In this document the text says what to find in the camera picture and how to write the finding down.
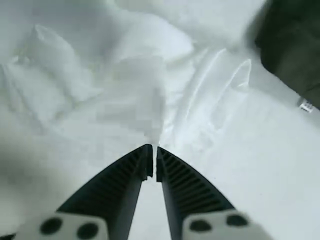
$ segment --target dark jacket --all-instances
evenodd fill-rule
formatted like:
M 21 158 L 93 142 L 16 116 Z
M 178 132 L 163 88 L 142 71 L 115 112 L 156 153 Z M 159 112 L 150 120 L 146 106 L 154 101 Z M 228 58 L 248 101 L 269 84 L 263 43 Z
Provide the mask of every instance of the dark jacket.
M 273 0 L 255 43 L 263 66 L 320 109 L 320 0 Z

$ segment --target black circle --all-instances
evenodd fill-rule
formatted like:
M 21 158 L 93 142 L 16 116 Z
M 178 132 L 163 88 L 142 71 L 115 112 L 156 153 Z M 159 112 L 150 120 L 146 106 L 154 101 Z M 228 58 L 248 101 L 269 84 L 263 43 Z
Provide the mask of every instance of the black circle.
M 97 235 L 98 231 L 99 227 L 97 226 L 97 224 L 89 222 L 79 227 L 76 235 L 82 240 L 88 240 L 94 238 Z
M 230 215 L 226 219 L 226 224 L 232 227 L 243 227 L 248 225 L 248 221 L 240 215 Z
M 51 235 L 59 231 L 62 226 L 62 220 L 58 217 L 52 217 L 42 223 L 40 232 L 43 235 Z
M 189 228 L 193 232 L 207 232 L 212 229 L 211 225 L 205 220 L 194 220 Z

